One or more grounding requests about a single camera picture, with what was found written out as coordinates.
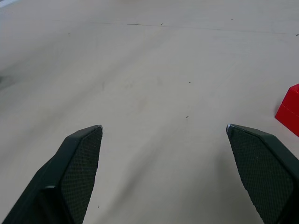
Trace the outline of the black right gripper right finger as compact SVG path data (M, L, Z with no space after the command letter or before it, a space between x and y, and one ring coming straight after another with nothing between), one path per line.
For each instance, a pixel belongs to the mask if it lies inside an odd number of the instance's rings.
M274 135L229 124L242 184L264 224L299 224L299 159Z

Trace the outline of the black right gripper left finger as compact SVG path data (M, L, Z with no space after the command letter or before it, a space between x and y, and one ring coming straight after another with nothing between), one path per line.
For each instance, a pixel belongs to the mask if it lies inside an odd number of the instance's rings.
M101 125L67 136L36 172L2 224L82 224L95 184Z

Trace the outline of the red block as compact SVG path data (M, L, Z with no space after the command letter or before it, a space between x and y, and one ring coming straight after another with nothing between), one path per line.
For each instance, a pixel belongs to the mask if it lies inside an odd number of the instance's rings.
M275 118L299 137L299 84L288 89Z

